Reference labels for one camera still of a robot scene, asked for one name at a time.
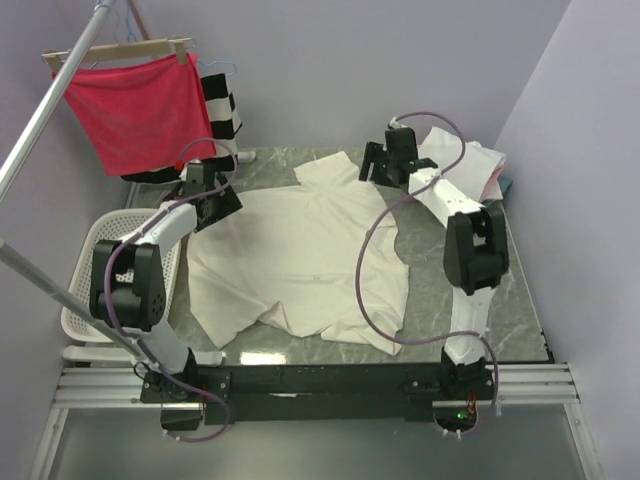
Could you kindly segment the cream white t shirt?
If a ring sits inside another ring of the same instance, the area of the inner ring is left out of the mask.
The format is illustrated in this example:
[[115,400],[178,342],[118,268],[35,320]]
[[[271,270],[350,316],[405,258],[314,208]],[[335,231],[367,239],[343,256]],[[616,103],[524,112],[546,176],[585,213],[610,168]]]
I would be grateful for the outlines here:
[[395,251],[387,216],[366,250],[361,288],[355,265],[386,203],[345,152],[294,170],[294,186],[242,192],[242,209],[192,235],[192,315],[219,348],[263,322],[296,337],[371,345],[390,355],[402,329],[409,268]]

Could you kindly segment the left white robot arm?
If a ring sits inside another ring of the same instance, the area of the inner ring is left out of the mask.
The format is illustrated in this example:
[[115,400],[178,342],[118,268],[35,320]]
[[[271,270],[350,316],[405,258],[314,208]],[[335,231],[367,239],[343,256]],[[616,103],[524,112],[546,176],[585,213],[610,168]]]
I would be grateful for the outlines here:
[[186,165],[183,179],[140,227],[93,249],[90,312],[138,346],[152,371],[167,374],[164,389],[176,401],[200,388],[193,351],[167,319],[162,261],[174,246],[239,211],[242,204],[223,170],[211,162]]

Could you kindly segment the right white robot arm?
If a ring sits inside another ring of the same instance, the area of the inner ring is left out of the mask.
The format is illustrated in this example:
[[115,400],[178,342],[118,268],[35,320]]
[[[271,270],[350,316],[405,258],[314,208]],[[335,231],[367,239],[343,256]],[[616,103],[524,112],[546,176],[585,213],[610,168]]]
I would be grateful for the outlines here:
[[450,333],[441,338],[437,386],[442,395],[460,399],[491,384],[486,367],[489,309],[509,269],[506,221],[444,178],[436,163],[418,154],[415,132],[390,127],[383,144],[369,142],[361,181],[405,189],[445,228],[443,268],[452,286]]

